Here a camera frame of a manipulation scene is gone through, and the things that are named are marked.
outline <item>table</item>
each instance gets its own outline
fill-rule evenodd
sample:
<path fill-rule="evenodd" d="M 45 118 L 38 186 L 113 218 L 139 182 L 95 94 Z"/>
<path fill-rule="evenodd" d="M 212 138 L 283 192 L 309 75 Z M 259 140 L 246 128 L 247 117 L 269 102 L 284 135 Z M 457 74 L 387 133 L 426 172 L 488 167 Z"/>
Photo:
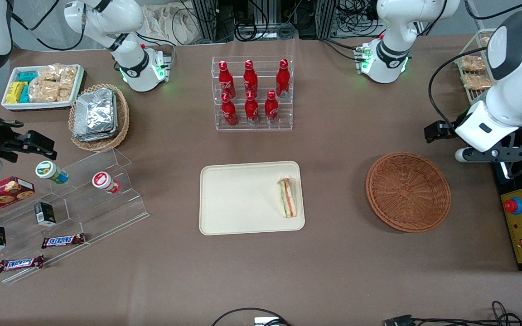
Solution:
<path fill-rule="evenodd" d="M 460 140 L 426 144 L 439 119 L 427 99 L 431 73 L 470 35 L 420 37 L 398 81 L 376 84 L 318 41 L 178 48 L 170 82 L 135 93 L 108 51 L 15 51 L 11 66 L 78 63 L 86 86 L 112 83 L 130 110 L 119 147 L 151 216 L 13 285 L 0 283 L 0 326 L 198 325 L 238 307 L 273 310 L 299 326 L 381 325 L 385 318 L 487 318 L 493 300 L 522 316 L 517 272 L 490 167 L 454 159 Z M 361 44 L 365 39 L 346 41 Z M 220 133 L 211 103 L 211 57 L 294 53 L 291 132 Z M 435 99 L 455 118 L 468 105 L 455 69 Z M 67 111 L 0 115 L 56 140 L 57 163 L 89 155 L 70 142 Z M 452 207 L 421 235 L 390 229 L 373 213 L 364 183 L 380 156 L 409 151 L 447 178 Z M 38 155 L 6 163 L 0 178 L 34 180 Z M 294 160 L 302 171 L 301 231 L 207 237 L 198 230 L 199 173 L 206 165 Z M 252 325 L 253 313 L 223 325 Z"/>

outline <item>snickers bar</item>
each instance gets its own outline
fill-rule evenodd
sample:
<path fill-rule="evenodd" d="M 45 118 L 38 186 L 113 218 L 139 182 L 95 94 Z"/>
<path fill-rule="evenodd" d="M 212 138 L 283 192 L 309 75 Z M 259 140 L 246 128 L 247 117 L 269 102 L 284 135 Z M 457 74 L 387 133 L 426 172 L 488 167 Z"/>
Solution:
<path fill-rule="evenodd" d="M 42 249 L 45 249 L 48 246 L 83 244 L 84 242 L 85 239 L 83 233 L 78 233 L 77 235 L 64 235 L 63 237 L 43 238 Z"/>
<path fill-rule="evenodd" d="M 44 256 L 37 256 L 36 258 L 19 259 L 19 260 L 2 260 L 0 262 L 0 273 L 9 272 L 10 270 L 22 268 L 42 268 L 44 266 Z"/>

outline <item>round wicker basket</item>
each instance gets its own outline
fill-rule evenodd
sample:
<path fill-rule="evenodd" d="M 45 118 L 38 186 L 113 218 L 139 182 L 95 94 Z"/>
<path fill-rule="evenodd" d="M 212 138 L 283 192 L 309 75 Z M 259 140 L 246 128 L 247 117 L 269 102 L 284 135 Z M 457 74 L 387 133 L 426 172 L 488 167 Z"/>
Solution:
<path fill-rule="evenodd" d="M 392 153 L 377 160 L 366 177 L 374 212 L 394 229 L 422 233 L 448 215 L 451 194 L 441 171 L 424 157 Z"/>
<path fill-rule="evenodd" d="M 128 127 L 130 125 L 130 112 L 128 110 L 128 103 L 122 94 L 122 91 L 118 89 L 118 87 L 110 84 L 101 83 L 100 85 L 94 85 L 87 89 L 84 89 L 82 93 L 90 93 L 92 91 L 97 91 L 103 87 L 109 88 L 116 93 L 116 110 L 118 111 L 118 135 L 114 138 L 100 139 L 94 140 L 92 142 L 80 142 L 74 136 L 72 136 L 72 142 L 76 144 L 79 148 L 83 150 L 89 151 L 103 151 L 109 147 L 116 147 L 122 143 L 124 137 L 128 133 Z M 70 108 L 70 119 L 68 120 L 68 128 L 70 131 L 74 132 L 74 112 L 75 112 L 75 102 L 72 103 L 72 107 Z"/>

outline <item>yellow control panel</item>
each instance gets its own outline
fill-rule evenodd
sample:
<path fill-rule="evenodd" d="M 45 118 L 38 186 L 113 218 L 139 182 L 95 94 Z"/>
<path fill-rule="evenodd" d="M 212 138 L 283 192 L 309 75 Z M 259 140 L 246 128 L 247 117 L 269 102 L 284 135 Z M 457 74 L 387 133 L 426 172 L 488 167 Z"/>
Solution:
<path fill-rule="evenodd" d="M 517 262 L 522 264 L 522 189 L 501 196 Z"/>

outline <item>coca-cola bottle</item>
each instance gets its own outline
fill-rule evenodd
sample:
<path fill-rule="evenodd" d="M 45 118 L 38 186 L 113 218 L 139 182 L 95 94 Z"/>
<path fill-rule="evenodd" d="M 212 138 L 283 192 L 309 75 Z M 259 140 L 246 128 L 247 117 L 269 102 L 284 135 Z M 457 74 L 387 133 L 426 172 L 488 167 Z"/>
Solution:
<path fill-rule="evenodd" d="M 223 100 L 221 110 L 223 110 L 223 117 L 225 118 L 225 121 L 230 126 L 236 126 L 239 123 L 239 119 L 237 118 L 235 105 L 231 102 L 229 94 L 223 93 L 223 95 L 221 95 L 221 99 Z"/>
<path fill-rule="evenodd" d="M 247 123 L 255 126 L 259 123 L 259 105 L 255 101 L 255 96 L 252 91 L 245 93 L 247 101 L 245 102 L 245 114 L 247 115 Z"/>
<path fill-rule="evenodd" d="M 232 74 L 227 68 L 227 62 L 219 61 L 219 70 L 219 83 L 221 84 L 223 93 L 229 94 L 230 98 L 234 99 L 237 93 L 235 91 L 235 84 L 232 81 Z"/>
<path fill-rule="evenodd" d="M 279 72 L 277 72 L 277 88 L 276 93 L 278 97 L 284 99 L 290 95 L 290 70 L 288 69 L 289 62 L 282 58 L 279 62 Z"/>
<path fill-rule="evenodd" d="M 251 60 L 245 62 L 245 74 L 243 74 L 243 80 L 245 82 L 245 91 L 251 91 L 256 99 L 259 83 L 257 82 L 257 72 L 253 70 L 253 61 Z"/>
<path fill-rule="evenodd" d="M 275 125 L 279 121 L 277 117 L 277 109 L 279 108 L 279 103 L 275 99 L 275 91 L 272 89 L 267 92 L 267 101 L 265 101 L 265 117 L 267 117 L 267 123 L 270 125 Z"/>

